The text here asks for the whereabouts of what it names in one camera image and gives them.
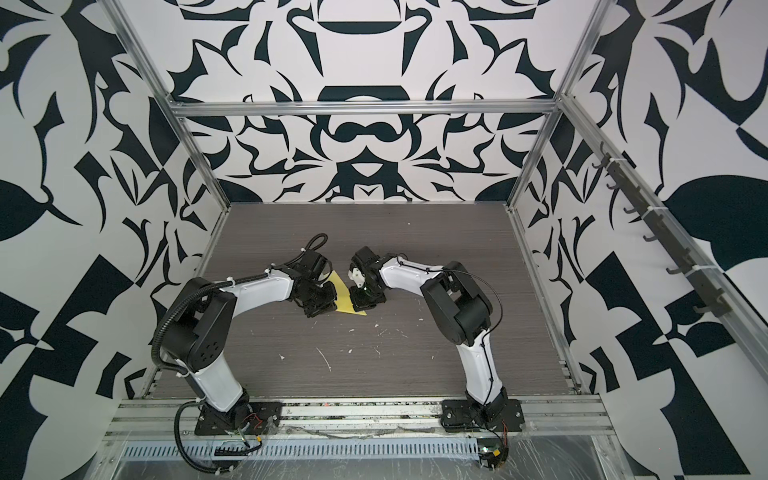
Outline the yellow square paper sheet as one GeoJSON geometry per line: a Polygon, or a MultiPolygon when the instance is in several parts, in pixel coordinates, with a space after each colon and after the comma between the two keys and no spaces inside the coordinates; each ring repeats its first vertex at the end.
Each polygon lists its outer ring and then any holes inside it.
{"type": "Polygon", "coordinates": [[[359,316],[367,315],[365,311],[356,311],[354,309],[349,288],[335,270],[331,272],[328,281],[333,284],[336,291],[335,305],[337,312],[359,316]]]}

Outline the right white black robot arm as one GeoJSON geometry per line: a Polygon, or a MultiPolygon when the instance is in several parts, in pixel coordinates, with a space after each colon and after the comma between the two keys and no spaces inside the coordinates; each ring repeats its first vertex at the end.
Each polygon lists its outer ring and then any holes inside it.
{"type": "Polygon", "coordinates": [[[443,336],[457,348],[465,373],[470,405],[487,419],[504,408],[506,390],[491,350],[492,303],[459,262],[431,266],[412,262],[402,254],[380,256],[369,247],[352,257],[348,277],[353,308],[369,310],[386,301],[387,290],[403,290],[421,297],[443,336]]]}

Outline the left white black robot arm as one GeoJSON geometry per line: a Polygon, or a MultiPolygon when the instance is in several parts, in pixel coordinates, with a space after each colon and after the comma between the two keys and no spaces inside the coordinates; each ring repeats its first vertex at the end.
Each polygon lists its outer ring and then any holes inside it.
{"type": "Polygon", "coordinates": [[[186,379],[202,412],[228,430],[246,423],[252,414],[249,396],[225,359],[233,320],[256,308],[290,301],[308,318],[336,308],[336,289],[329,277],[331,262],[315,250],[272,265],[243,278],[210,282],[188,281],[158,323],[151,342],[151,359],[160,370],[186,379]]]}

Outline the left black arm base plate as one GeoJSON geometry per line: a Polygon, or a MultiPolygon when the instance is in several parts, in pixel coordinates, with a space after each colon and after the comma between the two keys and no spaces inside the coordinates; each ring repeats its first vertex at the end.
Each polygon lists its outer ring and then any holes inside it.
{"type": "Polygon", "coordinates": [[[204,403],[198,416],[194,433],[197,436],[217,436],[243,433],[265,434],[278,427],[284,404],[281,402],[249,402],[236,404],[227,412],[220,412],[204,403]]]}

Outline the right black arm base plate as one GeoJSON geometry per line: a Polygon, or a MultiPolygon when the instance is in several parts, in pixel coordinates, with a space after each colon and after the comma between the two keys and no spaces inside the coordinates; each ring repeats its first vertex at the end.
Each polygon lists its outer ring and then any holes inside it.
{"type": "Polygon", "coordinates": [[[474,400],[443,400],[440,407],[440,425],[449,433],[520,432],[525,423],[520,401],[503,396],[486,406],[474,400]]]}

